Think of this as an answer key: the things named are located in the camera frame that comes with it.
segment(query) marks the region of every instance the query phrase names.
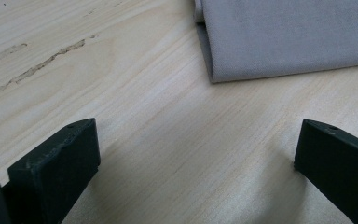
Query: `light wood surface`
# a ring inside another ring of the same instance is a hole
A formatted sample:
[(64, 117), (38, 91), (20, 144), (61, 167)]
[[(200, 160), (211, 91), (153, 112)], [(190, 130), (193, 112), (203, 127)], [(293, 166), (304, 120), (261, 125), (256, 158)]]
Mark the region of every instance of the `light wood surface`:
[(293, 170), (302, 119), (358, 137), (358, 67), (212, 85), (192, 0), (0, 0), (0, 183), (80, 119), (102, 165), (64, 223), (351, 223)]

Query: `wood grain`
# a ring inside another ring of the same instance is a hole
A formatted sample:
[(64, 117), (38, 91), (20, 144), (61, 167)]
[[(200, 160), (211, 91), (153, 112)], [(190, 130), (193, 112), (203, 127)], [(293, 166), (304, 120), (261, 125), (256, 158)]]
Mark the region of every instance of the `wood grain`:
[(193, 8), (0, 1), (1, 185), (95, 117), (100, 172), (64, 223), (350, 223), (293, 159), (302, 119), (358, 136), (358, 67), (211, 85)]

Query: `black object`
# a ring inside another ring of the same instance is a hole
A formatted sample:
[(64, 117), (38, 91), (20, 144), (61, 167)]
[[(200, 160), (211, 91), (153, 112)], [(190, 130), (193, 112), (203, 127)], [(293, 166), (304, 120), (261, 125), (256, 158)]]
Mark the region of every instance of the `black object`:
[(329, 124), (304, 119), (295, 167), (358, 223), (358, 138)]
[(62, 128), (7, 169), (0, 223), (61, 223), (100, 162), (95, 119)]

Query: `gray cloth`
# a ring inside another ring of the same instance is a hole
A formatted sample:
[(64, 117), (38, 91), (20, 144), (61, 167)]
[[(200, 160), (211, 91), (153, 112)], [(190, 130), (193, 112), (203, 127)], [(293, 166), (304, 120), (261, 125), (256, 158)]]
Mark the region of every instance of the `gray cloth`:
[(212, 82), (358, 65), (358, 0), (196, 0)]

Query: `gray fabric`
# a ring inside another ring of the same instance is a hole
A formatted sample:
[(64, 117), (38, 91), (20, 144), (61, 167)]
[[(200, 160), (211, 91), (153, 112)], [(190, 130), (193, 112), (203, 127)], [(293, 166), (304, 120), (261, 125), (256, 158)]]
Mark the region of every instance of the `gray fabric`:
[(212, 82), (358, 65), (358, 0), (196, 0), (194, 20)]

